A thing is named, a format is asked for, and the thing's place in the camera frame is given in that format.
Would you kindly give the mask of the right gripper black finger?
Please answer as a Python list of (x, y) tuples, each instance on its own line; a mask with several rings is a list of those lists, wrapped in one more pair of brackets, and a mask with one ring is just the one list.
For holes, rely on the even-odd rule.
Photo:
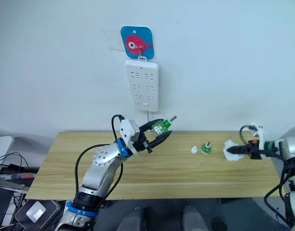
[(226, 151), (230, 154), (248, 155), (249, 153), (248, 148), (249, 148), (248, 145), (232, 146), (230, 148), (227, 148)]

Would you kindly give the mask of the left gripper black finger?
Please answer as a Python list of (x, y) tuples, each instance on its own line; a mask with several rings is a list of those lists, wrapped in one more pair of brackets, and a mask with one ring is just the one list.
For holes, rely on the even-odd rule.
[(153, 140), (152, 142), (149, 143), (149, 148), (154, 148), (156, 146), (158, 146), (159, 144), (161, 144), (162, 142), (164, 142), (170, 135), (171, 135), (172, 131), (169, 130), (167, 132), (162, 133), (161, 135), (158, 135), (155, 140)]
[(139, 127), (140, 134), (143, 134), (148, 130), (152, 130), (152, 131), (156, 132), (158, 135), (161, 135), (163, 133), (161, 131), (161, 129), (154, 128), (154, 124), (156, 124), (156, 126), (157, 126), (157, 124), (159, 124), (160, 122), (163, 122), (163, 119), (155, 119), (155, 120), (152, 120), (152, 121), (149, 121), (149, 122), (143, 124), (142, 126)]

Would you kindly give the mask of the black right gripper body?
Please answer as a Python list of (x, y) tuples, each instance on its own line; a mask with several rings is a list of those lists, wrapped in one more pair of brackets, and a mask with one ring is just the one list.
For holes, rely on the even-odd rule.
[(246, 154), (251, 159), (264, 159), (264, 155), (259, 153), (259, 140), (250, 140), (246, 145)]

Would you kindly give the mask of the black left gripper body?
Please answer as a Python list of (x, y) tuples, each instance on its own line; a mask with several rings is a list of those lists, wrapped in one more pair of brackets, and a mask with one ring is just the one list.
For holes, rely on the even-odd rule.
[(132, 154), (138, 154), (141, 151), (147, 150), (148, 153), (152, 152), (152, 147), (144, 133), (140, 133), (137, 141), (133, 143)]

